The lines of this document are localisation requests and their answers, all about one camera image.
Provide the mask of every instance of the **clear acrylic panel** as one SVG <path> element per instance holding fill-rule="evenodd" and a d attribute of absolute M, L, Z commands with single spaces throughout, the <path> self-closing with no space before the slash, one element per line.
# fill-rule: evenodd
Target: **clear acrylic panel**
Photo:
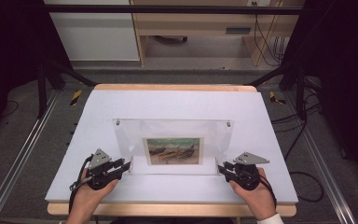
<path fill-rule="evenodd" d="M 121 157 L 132 174 L 217 175 L 232 120 L 113 119 Z"/>

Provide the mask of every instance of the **metal bracket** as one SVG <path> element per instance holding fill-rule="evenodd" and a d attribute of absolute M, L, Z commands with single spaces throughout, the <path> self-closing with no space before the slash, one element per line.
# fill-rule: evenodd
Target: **metal bracket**
<path fill-rule="evenodd" d="M 89 163 L 89 170 L 92 170 L 100 165 L 103 165 L 109 161 L 111 161 L 112 158 L 109 157 L 104 151 L 102 151 L 100 148 L 97 149 L 95 152 L 95 155 L 92 157 L 91 162 Z"/>
<path fill-rule="evenodd" d="M 269 160 L 256 156 L 249 152 L 244 152 L 239 157 L 235 158 L 234 162 L 244 165 L 253 165 L 253 164 L 261 164 L 261 163 L 269 163 Z"/>

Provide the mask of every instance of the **sleeve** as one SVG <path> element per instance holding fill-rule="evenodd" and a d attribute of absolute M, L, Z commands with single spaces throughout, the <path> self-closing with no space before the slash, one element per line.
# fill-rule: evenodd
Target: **sleeve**
<path fill-rule="evenodd" d="M 273 217 L 257 221 L 257 224 L 283 224 L 283 221 L 281 219 L 281 216 L 279 214 L 276 214 Z"/>

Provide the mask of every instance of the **painting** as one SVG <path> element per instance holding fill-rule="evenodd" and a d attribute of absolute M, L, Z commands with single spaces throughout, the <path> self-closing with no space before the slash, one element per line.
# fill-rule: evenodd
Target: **painting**
<path fill-rule="evenodd" d="M 201 164 L 203 138 L 145 138 L 149 165 Z"/>

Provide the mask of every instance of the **hand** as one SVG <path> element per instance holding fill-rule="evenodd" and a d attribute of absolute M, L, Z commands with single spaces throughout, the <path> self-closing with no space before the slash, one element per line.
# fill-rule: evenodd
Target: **hand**
<path fill-rule="evenodd" d="M 87 169 L 83 170 L 81 178 L 86 177 Z M 77 194 L 74 199 L 72 211 L 66 220 L 66 224 L 79 224 L 89 223 L 92 214 L 97 209 L 101 200 L 117 185 L 118 180 L 113 180 L 106 185 L 103 189 L 94 190 L 89 185 L 84 184 L 77 190 Z"/>
<path fill-rule="evenodd" d="M 260 175 L 266 177 L 263 168 L 257 169 Z M 258 184 L 257 188 L 254 190 L 243 189 L 239 184 L 232 180 L 229 181 L 229 185 L 234 192 L 248 204 L 249 209 L 257 220 L 264 220 L 277 214 L 271 193 L 261 183 Z"/>

